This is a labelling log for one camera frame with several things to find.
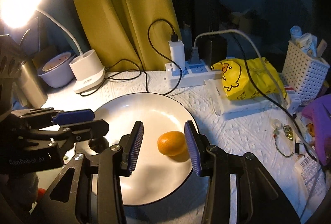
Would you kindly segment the white round plate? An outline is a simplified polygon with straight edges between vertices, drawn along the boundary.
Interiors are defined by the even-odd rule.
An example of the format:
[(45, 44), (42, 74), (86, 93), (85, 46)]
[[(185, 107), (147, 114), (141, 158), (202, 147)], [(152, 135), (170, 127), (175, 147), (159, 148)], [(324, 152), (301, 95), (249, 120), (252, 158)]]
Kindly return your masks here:
[(94, 112), (95, 119), (109, 124), (106, 139), (117, 144), (129, 134), (137, 120), (144, 124), (144, 137), (135, 170), (121, 177), (121, 192), (126, 206), (142, 206), (175, 192), (192, 171), (188, 154), (166, 157), (158, 151), (158, 138), (170, 131), (184, 131), (185, 123), (194, 121), (178, 101), (152, 93), (134, 93), (115, 98)]

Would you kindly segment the purple cloth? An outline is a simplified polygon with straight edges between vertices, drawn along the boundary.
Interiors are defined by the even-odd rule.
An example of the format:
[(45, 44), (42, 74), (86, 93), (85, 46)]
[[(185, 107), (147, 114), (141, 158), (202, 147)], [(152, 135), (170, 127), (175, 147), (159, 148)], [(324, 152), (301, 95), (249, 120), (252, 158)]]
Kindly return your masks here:
[(330, 165), (330, 94), (307, 105), (302, 115), (311, 120), (315, 133), (315, 150), (323, 166)]

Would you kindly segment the white power strip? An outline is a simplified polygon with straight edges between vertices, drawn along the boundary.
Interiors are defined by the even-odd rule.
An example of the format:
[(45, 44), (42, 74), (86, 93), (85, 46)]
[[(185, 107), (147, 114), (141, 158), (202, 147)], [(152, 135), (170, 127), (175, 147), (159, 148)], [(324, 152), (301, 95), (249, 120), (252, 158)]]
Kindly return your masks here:
[[(180, 73), (175, 72), (172, 63), (166, 63), (166, 81), (170, 88), (174, 88), (180, 78)], [(178, 88), (204, 85), (205, 80), (221, 79), (220, 70), (211, 70), (203, 60), (199, 64), (189, 64), (186, 61), (186, 69), (182, 72), (182, 77)]]

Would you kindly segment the white usb charger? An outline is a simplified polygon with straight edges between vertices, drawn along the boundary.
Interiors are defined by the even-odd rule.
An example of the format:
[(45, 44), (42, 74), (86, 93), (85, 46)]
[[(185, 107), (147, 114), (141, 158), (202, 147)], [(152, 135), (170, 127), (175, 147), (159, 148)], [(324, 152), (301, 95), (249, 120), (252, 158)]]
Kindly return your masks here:
[(185, 70), (185, 49), (182, 41), (169, 41), (170, 55), (173, 62), (175, 62), (182, 71)]

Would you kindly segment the white desk lamp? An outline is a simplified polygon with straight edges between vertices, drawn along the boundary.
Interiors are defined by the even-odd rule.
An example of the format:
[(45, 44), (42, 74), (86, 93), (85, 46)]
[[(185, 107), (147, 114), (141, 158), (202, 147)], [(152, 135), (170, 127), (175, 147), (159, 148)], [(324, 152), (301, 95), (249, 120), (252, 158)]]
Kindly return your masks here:
[(74, 74), (75, 94), (87, 97), (98, 91), (105, 81), (105, 67), (93, 49), (83, 51), (79, 41), (62, 23), (42, 8), (43, 0), (1, 0), (1, 20), (11, 29), (26, 27), (33, 18), (46, 23), (47, 37), (54, 43), (60, 38), (71, 43), (76, 56), (69, 64)]

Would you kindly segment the yellow curtain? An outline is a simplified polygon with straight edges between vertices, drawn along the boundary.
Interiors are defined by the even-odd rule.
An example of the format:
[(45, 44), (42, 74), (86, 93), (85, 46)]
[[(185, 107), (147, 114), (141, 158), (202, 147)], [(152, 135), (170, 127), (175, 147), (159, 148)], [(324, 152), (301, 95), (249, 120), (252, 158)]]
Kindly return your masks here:
[(161, 71), (178, 33), (172, 0), (73, 0), (88, 42), (112, 71)]

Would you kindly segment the yellow duck snack bag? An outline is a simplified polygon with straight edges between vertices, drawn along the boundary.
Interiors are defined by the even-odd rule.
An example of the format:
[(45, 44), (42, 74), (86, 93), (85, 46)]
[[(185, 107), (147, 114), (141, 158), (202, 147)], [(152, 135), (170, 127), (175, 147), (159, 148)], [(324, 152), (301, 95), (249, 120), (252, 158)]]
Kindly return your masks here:
[(252, 99), (260, 93), (277, 94), (279, 90), (286, 96), (277, 70), (265, 57), (222, 60), (211, 68), (222, 71), (222, 89), (228, 100)]

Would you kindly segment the steel tumbler cup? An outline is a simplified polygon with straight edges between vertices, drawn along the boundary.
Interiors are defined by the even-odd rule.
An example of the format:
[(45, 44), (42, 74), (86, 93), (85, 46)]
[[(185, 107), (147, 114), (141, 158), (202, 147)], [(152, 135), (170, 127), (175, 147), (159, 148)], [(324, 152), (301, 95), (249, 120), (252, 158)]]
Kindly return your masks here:
[(41, 108), (48, 99), (32, 60), (22, 64), (20, 77), (14, 89), (21, 106)]

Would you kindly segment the white wet wipes pack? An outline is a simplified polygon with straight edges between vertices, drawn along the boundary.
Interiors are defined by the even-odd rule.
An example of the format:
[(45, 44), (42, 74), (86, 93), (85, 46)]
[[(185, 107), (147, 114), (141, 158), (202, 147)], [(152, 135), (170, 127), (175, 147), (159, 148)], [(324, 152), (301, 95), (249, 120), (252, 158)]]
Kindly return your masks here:
[[(205, 80), (208, 93), (211, 96), (214, 111), (218, 116), (238, 113), (253, 112), (259, 109), (276, 108), (277, 106), (264, 97), (255, 97), (244, 100), (228, 100), (222, 89), (221, 80)], [(288, 112), (293, 114), (301, 105), (301, 99), (295, 90), (290, 86), (285, 86), (285, 107)]]

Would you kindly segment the white perforated basket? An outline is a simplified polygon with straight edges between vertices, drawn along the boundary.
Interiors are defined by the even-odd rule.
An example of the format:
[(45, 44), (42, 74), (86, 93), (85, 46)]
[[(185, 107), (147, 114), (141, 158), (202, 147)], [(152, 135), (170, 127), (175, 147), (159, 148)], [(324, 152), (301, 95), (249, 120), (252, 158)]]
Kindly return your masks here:
[(281, 79), (293, 87), (301, 103), (307, 105), (317, 97), (329, 68), (323, 58), (313, 58), (289, 42)]

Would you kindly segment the lavender bowl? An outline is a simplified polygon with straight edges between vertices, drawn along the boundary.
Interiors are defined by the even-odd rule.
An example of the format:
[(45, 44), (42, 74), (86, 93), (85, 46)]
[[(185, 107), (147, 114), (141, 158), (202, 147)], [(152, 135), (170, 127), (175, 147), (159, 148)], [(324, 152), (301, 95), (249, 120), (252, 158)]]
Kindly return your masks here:
[(76, 54), (73, 51), (67, 51), (53, 57), (43, 67), (38, 69), (38, 76), (52, 88), (60, 88), (67, 85), (74, 78), (69, 64), (75, 56)]

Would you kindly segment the small orange mandarin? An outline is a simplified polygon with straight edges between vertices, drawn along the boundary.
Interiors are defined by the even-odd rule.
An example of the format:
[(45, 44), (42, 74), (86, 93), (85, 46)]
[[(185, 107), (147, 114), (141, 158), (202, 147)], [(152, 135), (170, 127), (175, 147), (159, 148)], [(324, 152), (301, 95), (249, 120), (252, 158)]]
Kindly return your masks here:
[(180, 155), (187, 149), (185, 135), (179, 131), (163, 133), (157, 140), (157, 147), (165, 156)]

